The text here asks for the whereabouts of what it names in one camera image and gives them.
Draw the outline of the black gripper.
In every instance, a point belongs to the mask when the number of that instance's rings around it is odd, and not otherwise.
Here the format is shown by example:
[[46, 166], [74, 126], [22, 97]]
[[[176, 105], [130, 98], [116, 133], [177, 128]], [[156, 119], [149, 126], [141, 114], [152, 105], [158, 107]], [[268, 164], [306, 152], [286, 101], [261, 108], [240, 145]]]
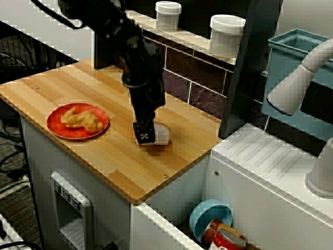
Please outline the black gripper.
[[156, 141], [155, 126], [150, 120], [155, 110], [165, 105], [163, 79], [152, 77], [142, 85], [129, 85], [128, 88], [136, 117], [133, 123], [136, 142], [139, 145], [153, 144]]

